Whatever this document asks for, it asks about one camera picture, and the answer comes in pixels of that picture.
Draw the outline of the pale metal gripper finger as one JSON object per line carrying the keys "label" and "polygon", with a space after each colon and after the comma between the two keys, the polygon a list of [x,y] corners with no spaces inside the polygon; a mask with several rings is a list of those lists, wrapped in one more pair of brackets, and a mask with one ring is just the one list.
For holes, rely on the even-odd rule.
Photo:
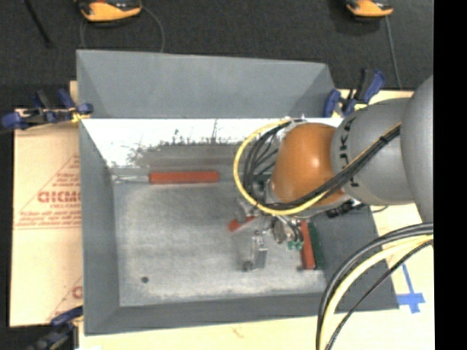
{"label": "pale metal gripper finger", "polygon": [[255,239],[255,267],[257,269],[265,268],[268,250],[263,238]]}
{"label": "pale metal gripper finger", "polygon": [[255,264],[256,264],[256,238],[252,236],[247,239],[247,243],[244,248],[243,269],[245,271],[251,271],[255,268]]}

